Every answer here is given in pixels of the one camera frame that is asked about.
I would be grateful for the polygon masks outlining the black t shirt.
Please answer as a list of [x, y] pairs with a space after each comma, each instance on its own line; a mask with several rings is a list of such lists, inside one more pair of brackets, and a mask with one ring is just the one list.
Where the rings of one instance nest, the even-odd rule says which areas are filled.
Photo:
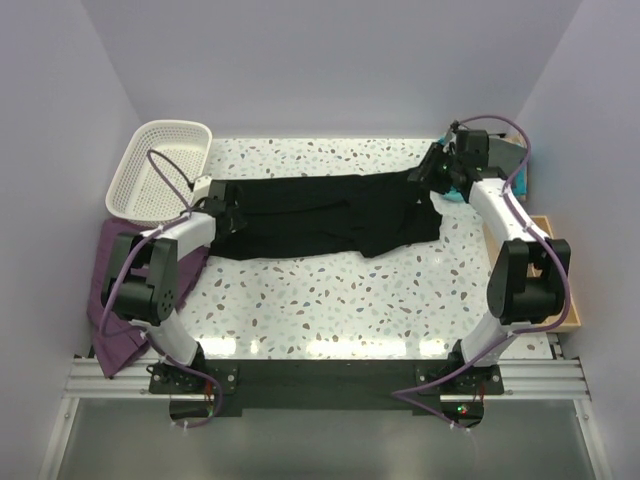
[[373, 258], [440, 238], [442, 215], [410, 172], [235, 180], [246, 225], [210, 247], [232, 260], [354, 251]]

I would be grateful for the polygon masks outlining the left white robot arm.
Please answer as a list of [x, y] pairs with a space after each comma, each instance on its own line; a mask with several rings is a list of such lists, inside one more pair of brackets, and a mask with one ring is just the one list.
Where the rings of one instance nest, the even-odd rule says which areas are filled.
[[237, 185], [206, 180], [196, 188], [193, 206], [178, 218], [139, 234], [120, 234], [111, 250], [101, 293], [100, 335], [142, 334], [185, 392], [200, 390], [211, 377], [201, 345], [186, 332], [176, 311], [179, 261], [244, 228], [240, 201]]

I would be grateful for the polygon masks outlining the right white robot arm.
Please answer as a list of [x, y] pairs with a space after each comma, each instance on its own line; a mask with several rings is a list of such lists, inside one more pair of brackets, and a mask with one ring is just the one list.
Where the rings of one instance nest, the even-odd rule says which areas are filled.
[[456, 342], [446, 369], [426, 385], [448, 384], [466, 393], [480, 382], [480, 369], [495, 366], [517, 337], [564, 323], [571, 312], [571, 248], [537, 226], [517, 202], [502, 169], [490, 166], [485, 131], [452, 129], [447, 137], [448, 144], [430, 145], [409, 180], [438, 193], [458, 190], [499, 245], [487, 284], [486, 313]]

